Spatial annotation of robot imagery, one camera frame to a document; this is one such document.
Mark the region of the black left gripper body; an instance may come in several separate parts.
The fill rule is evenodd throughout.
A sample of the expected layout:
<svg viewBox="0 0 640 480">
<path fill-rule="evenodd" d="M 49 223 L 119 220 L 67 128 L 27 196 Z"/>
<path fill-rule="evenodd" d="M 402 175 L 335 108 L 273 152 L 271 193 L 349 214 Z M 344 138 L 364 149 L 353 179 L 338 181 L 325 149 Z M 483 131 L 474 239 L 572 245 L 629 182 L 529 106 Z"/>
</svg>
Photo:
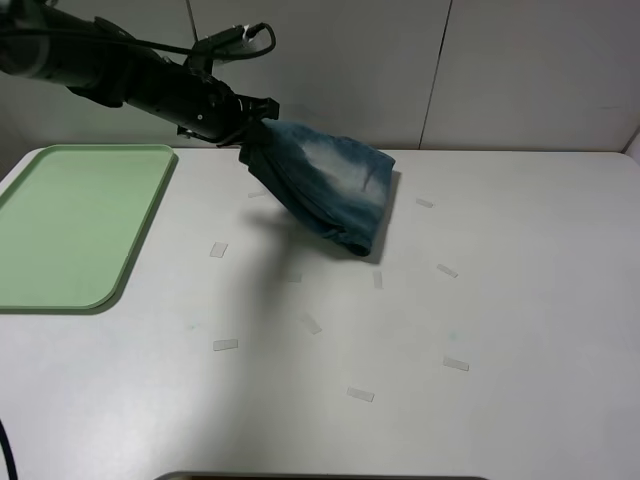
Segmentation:
<svg viewBox="0 0 640 480">
<path fill-rule="evenodd" d="M 278 103 L 235 93 L 224 82 L 205 82 L 179 104 L 183 107 L 177 134 L 202 140 L 217 147 L 264 142 L 269 134 L 265 119 L 278 119 Z"/>
</svg>

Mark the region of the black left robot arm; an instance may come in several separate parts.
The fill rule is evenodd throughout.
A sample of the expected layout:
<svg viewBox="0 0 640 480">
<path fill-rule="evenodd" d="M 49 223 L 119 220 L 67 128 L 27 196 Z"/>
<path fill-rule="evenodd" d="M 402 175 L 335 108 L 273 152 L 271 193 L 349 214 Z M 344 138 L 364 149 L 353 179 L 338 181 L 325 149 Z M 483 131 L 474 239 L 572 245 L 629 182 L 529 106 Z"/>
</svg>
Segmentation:
<svg viewBox="0 0 640 480">
<path fill-rule="evenodd" d="M 218 147 L 255 142 L 279 104 L 234 92 L 217 65 L 262 57 L 276 47 L 267 23 L 236 25 L 190 48 L 135 38 L 97 17 L 82 20 L 45 1 L 1 4 L 1 70 L 66 87 L 107 108 L 128 104 Z"/>
</svg>

